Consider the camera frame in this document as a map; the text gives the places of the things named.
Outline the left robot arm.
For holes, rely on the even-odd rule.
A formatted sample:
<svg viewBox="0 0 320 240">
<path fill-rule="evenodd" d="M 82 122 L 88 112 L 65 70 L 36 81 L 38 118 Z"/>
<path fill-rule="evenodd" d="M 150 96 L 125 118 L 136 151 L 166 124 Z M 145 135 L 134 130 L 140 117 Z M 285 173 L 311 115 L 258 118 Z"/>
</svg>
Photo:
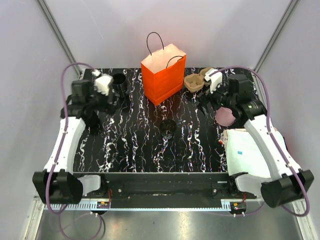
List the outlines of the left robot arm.
<svg viewBox="0 0 320 240">
<path fill-rule="evenodd" d="M 65 98 L 60 112 L 59 133 L 51 156 L 43 171 L 36 171 L 32 177 L 44 204 L 78 204 L 86 194 L 103 198 L 108 193 L 108 186 L 99 175 L 76 177 L 73 166 L 83 132 L 99 126 L 97 112 L 113 114 L 117 109 L 118 95 L 112 88 L 113 80 L 104 74 L 94 81 L 71 83 L 71 94 Z"/>
</svg>

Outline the single black cup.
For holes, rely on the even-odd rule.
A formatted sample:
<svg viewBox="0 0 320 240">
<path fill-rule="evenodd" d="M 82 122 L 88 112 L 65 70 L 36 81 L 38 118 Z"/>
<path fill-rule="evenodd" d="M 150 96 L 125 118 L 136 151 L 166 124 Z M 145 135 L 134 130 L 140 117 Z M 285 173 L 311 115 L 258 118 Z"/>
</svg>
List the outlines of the single black cup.
<svg viewBox="0 0 320 240">
<path fill-rule="evenodd" d="M 177 124 L 172 119 L 164 119 L 160 122 L 159 130 L 163 138 L 170 140 L 177 130 Z"/>
</svg>

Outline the orange paper bag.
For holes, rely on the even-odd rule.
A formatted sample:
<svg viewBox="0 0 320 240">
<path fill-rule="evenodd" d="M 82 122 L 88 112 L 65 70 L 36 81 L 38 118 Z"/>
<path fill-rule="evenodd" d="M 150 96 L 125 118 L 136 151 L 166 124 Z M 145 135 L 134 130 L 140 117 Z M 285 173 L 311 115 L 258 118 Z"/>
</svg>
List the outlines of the orange paper bag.
<svg viewBox="0 0 320 240">
<path fill-rule="evenodd" d="M 171 43 L 141 61 L 144 95 L 155 106 L 183 88 L 186 59 L 186 53 Z"/>
</svg>

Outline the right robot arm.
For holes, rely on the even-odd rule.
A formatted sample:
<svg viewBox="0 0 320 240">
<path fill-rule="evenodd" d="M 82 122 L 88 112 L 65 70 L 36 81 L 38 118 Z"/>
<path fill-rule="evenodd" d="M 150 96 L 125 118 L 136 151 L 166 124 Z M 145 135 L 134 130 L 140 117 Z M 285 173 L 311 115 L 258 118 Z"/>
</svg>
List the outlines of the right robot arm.
<svg viewBox="0 0 320 240">
<path fill-rule="evenodd" d="M 314 175 L 290 155 L 272 125 L 269 107 L 249 94 L 250 80 L 236 74 L 224 84 L 222 73 L 214 68 L 203 78 L 209 88 L 198 96 L 199 106 L 205 111 L 211 104 L 221 126 L 243 126 L 226 130 L 222 136 L 231 178 L 228 195 L 236 199 L 250 193 L 271 208 L 304 199 L 309 207 Z"/>
</svg>

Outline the stack of black cups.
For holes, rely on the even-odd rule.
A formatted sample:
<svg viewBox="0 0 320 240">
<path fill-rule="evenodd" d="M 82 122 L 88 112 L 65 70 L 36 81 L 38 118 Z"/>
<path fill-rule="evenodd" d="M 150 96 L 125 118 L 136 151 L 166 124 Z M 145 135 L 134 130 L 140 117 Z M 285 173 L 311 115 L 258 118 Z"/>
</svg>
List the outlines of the stack of black cups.
<svg viewBox="0 0 320 240">
<path fill-rule="evenodd" d="M 125 98 L 128 95 L 128 81 L 123 73 L 116 73 L 113 76 L 112 87 L 120 98 Z"/>
</svg>

